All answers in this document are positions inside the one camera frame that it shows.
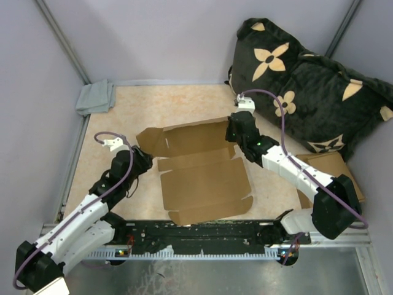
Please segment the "brown cardboard box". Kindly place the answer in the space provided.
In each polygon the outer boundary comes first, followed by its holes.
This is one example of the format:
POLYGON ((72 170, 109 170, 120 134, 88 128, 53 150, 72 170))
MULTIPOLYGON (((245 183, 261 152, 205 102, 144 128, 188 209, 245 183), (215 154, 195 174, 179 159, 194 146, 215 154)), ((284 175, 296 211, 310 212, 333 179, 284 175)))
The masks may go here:
POLYGON ((247 213, 253 205, 244 160, 225 139, 225 117, 171 127, 149 127, 136 137, 157 159, 163 207, 187 226, 247 213))

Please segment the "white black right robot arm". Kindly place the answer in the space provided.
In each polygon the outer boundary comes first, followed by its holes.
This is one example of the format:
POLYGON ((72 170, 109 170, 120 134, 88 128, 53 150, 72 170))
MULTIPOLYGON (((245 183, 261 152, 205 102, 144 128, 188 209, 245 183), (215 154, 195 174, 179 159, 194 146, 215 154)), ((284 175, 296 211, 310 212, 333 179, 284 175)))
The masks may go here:
POLYGON ((228 117, 225 139, 236 143, 248 161, 281 176, 312 202, 312 208, 279 217, 280 224, 273 229, 278 242, 288 243, 295 234, 310 231, 334 240, 362 214, 351 178, 323 173, 292 156, 276 140, 259 133, 250 112, 228 117))

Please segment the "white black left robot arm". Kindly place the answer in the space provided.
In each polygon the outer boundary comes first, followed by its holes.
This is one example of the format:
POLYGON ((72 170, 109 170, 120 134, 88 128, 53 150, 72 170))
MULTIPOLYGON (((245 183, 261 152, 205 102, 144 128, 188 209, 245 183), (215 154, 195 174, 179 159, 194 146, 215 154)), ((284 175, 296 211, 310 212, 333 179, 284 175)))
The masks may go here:
POLYGON ((124 242, 126 221, 111 210, 152 166, 153 157, 137 146, 117 152, 72 213, 35 242, 17 248, 14 288, 40 291, 100 246, 124 242))

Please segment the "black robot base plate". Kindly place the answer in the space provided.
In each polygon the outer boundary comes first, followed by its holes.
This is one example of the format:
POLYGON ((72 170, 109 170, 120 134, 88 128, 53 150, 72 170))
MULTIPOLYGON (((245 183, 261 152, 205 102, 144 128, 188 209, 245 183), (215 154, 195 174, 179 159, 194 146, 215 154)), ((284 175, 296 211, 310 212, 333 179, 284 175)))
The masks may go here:
MULTIPOLYGON (((156 253, 172 248, 175 254, 257 254, 265 248, 281 249, 279 262, 292 265, 298 247, 310 244, 306 234, 289 235, 275 220, 224 220, 178 226, 170 221, 130 221, 116 232, 105 248, 123 248, 122 255, 156 253)), ((119 266, 124 261, 107 261, 119 266)))

